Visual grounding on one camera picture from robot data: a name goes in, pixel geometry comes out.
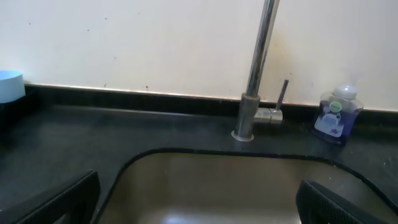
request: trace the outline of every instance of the green label sticker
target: green label sticker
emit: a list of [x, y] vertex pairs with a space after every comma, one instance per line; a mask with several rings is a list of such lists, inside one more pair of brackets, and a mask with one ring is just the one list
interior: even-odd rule
[[331, 112], [337, 113], [337, 112], [341, 111], [341, 103], [333, 101], [330, 103], [329, 108], [330, 108]]

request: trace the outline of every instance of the countertop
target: countertop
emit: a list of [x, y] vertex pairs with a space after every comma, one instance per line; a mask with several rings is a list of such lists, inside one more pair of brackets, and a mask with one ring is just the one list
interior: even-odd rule
[[38, 110], [0, 134], [0, 210], [84, 170], [98, 171], [98, 216], [119, 172], [152, 152], [201, 152], [311, 159], [354, 174], [398, 205], [398, 128], [356, 125], [345, 147], [318, 139], [310, 124], [254, 130], [252, 142], [231, 137], [236, 118], [79, 106]]

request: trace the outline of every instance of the metal faucet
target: metal faucet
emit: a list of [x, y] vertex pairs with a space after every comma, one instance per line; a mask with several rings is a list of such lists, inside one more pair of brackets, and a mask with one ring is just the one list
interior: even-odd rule
[[242, 93], [238, 122], [235, 130], [231, 133], [239, 141], [252, 141], [254, 139], [252, 134], [254, 123], [280, 124], [283, 120], [280, 106], [289, 81], [285, 80], [275, 109], [259, 108], [260, 96], [258, 95], [278, 5], [279, 0], [265, 0], [264, 2], [256, 48], [251, 62], [248, 87], [246, 92]]

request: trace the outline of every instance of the blue cup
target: blue cup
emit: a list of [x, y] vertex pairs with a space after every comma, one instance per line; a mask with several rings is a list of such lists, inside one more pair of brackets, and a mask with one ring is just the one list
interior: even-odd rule
[[0, 70], [0, 103], [8, 103], [25, 96], [22, 72]]

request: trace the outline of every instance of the wall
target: wall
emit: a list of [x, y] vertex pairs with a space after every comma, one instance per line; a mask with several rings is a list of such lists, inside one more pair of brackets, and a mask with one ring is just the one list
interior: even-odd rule
[[[238, 99], [261, 0], [2, 0], [0, 68], [31, 83]], [[356, 82], [366, 108], [398, 111], [398, 1], [281, 0], [262, 100], [317, 105]]]

